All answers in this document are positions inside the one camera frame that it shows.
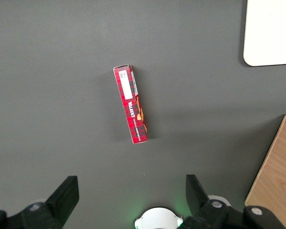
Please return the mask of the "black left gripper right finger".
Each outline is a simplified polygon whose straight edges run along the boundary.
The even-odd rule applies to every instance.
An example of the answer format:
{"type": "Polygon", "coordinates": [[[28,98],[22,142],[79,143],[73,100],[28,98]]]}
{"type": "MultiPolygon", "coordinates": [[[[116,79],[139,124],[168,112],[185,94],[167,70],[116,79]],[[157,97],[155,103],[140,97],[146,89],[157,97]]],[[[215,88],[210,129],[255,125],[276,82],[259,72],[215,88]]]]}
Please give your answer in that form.
{"type": "Polygon", "coordinates": [[[186,201],[191,212],[182,229],[284,229],[269,209],[248,206],[242,212],[219,199],[210,199],[196,175],[186,176],[186,201]]]}

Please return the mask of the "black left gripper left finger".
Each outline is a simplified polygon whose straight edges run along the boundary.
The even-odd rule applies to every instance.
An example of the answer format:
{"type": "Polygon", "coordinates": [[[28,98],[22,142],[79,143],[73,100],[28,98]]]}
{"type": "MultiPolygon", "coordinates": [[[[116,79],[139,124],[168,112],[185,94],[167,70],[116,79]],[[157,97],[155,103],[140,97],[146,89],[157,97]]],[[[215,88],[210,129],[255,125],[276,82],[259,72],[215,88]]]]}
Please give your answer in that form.
{"type": "Polygon", "coordinates": [[[79,202],[77,176],[68,176],[44,202],[8,217],[0,210],[0,229],[62,229],[79,202]]]}

